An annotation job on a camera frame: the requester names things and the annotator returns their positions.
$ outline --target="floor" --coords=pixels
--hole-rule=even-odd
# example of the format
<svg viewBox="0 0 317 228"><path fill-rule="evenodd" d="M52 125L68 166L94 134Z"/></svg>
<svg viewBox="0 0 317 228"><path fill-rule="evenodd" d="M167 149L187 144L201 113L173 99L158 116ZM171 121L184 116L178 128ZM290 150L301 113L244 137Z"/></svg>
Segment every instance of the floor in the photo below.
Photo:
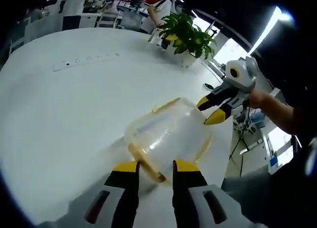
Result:
<svg viewBox="0 0 317 228"><path fill-rule="evenodd" d="M232 153L238 140L239 140L239 134L237 131L233 130L230 154ZM245 148L246 148L245 144L242 141L240 141L231 159L229 160L225 177L239 177L240 176L241 164L242 164L242 155L240 155L240 151L244 150Z"/></svg>

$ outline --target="plastic container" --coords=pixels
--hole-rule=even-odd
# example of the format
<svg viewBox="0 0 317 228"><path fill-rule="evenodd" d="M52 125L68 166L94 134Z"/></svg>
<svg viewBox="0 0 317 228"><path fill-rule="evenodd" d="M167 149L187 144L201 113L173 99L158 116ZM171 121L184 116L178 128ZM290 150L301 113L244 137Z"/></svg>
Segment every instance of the plastic container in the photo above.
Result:
<svg viewBox="0 0 317 228"><path fill-rule="evenodd" d="M125 141L155 182L172 182L173 160L197 162L210 148L212 127L189 100L177 98L133 121Z"/></svg>
<svg viewBox="0 0 317 228"><path fill-rule="evenodd" d="M161 32L161 30L159 28L155 28L153 30L150 38L148 39L148 42L160 47L160 45L162 43L162 39L159 36L160 32Z"/></svg>

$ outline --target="human arm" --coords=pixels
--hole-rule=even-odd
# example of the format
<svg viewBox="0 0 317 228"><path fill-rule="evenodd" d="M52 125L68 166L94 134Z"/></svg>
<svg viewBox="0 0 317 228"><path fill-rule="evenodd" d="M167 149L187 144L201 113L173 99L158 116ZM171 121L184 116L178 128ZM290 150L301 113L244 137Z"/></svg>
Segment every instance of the human arm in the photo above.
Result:
<svg viewBox="0 0 317 228"><path fill-rule="evenodd" d="M31 20L32 22L33 21L36 21L36 20L40 20L42 19L44 16L43 16L43 12L42 10L39 10L39 9L34 9L31 13Z"/></svg>
<svg viewBox="0 0 317 228"><path fill-rule="evenodd" d="M149 14L149 17L154 22L155 26L159 26L161 24L161 20L159 19L158 15L156 14L156 8L154 6L148 7L148 14Z"/></svg>
<svg viewBox="0 0 317 228"><path fill-rule="evenodd" d="M262 109L274 124L289 134L299 134L303 130L303 113L300 109L292 108L272 95L254 89L250 96L250 107Z"/></svg>

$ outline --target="white table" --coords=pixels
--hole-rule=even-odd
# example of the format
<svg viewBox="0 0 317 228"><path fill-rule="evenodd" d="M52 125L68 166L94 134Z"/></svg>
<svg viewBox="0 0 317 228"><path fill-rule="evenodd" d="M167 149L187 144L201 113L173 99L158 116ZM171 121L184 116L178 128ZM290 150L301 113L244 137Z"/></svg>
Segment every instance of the white table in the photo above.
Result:
<svg viewBox="0 0 317 228"><path fill-rule="evenodd" d="M205 82L219 85L199 62L187 70L171 64L148 37L110 28L57 32L23 45L4 65L0 168L34 223L65 214L112 170L108 147L129 122L176 97L197 102L209 93ZM231 135L231 118L214 126L199 163L210 184L221 186ZM176 227L171 198L166 187L140 198L135 227Z"/></svg>

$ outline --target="wall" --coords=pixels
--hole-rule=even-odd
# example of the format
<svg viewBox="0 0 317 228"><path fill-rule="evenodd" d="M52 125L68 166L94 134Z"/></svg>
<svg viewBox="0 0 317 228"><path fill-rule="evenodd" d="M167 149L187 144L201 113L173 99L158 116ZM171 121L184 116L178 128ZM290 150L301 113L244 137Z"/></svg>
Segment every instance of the wall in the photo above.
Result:
<svg viewBox="0 0 317 228"><path fill-rule="evenodd" d="M270 158L267 157L264 143L259 144L257 147L243 155L241 176L245 176L250 172L266 166L269 159Z"/></svg>
<svg viewBox="0 0 317 228"><path fill-rule="evenodd" d="M217 42L217 46L215 45L213 46L213 49L215 50L215 55L216 55L218 51L223 47L223 45L229 40L229 38L223 35L220 31L214 39Z"/></svg>
<svg viewBox="0 0 317 228"><path fill-rule="evenodd" d="M275 96L275 98L279 99L283 103L286 103L285 97L281 91Z"/></svg>
<svg viewBox="0 0 317 228"><path fill-rule="evenodd" d="M262 74L261 71L259 71L257 75L256 89L259 89L261 91L265 91L268 93L270 93L273 90L267 78L265 78L265 76Z"/></svg>

